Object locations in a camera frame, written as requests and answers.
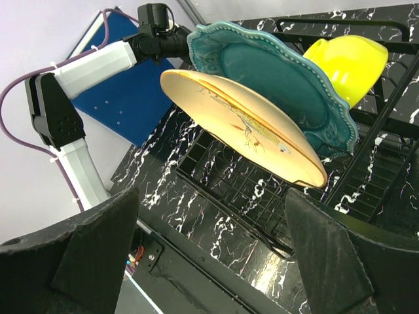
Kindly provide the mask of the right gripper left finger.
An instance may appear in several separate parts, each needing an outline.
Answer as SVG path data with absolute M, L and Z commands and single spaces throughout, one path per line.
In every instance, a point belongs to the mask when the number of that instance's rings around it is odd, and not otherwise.
M 114 313 L 139 191 L 1 244 L 2 313 Z

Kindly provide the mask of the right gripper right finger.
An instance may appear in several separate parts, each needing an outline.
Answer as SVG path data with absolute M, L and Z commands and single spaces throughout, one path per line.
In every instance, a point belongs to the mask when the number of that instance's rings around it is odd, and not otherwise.
M 418 241 L 295 188 L 285 219 L 312 313 L 417 313 Z

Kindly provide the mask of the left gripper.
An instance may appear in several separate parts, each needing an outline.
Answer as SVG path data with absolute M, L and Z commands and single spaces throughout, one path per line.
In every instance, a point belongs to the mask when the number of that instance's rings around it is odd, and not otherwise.
M 180 58 L 191 63 L 187 36 L 191 33 L 174 22 L 174 15 L 164 3 L 147 3 L 137 8 L 138 33 L 130 37 L 130 47 L 136 61 L 153 60 L 159 63 L 164 58 Z

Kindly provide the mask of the teal scalloped plate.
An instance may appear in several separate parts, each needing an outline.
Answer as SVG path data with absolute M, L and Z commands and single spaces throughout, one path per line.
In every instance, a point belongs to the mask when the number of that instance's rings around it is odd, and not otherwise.
M 214 22 L 198 25 L 188 34 L 187 45 L 197 71 L 228 78 L 267 98 L 320 155 L 354 152 L 359 132 L 349 103 L 315 63 L 272 34 Z

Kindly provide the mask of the black wire dish rack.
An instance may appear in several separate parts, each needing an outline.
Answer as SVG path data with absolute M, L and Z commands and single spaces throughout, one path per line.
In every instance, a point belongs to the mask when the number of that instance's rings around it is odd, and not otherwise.
M 418 45 L 358 35 L 330 40 L 250 30 L 231 22 L 188 35 L 193 70 L 164 75 L 170 94 L 202 128 L 177 174 L 255 239 L 293 258 L 283 211 L 298 188 L 351 210 L 360 189 L 390 187 L 372 177 L 372 139 L 390 125 L 401 137 L 418 128 L 390 111 L 418 70 Z

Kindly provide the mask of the beige bird plate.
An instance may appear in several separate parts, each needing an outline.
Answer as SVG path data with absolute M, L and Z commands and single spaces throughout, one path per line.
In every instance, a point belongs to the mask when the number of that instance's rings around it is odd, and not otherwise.
M 281 109 L 228 78 L 172 69 L 163 92 L 199 126 L 281 179 L 321 188 L 327 173 L 301 129 Z

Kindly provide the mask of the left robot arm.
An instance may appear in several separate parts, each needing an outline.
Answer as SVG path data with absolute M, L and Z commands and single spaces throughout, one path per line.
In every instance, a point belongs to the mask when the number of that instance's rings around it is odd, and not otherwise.
M 93 46 L 61 65 L 39 71 L 25 80 L 33 129 L 48 147 L 80 211 L 109 199 L 85 141 L 82 118 L 72 104 L 81 93 L 147 60 L 163 58 L 190 62 L 184 26 L 174 21 L 164 3 L 138 7 L 136 34 Z

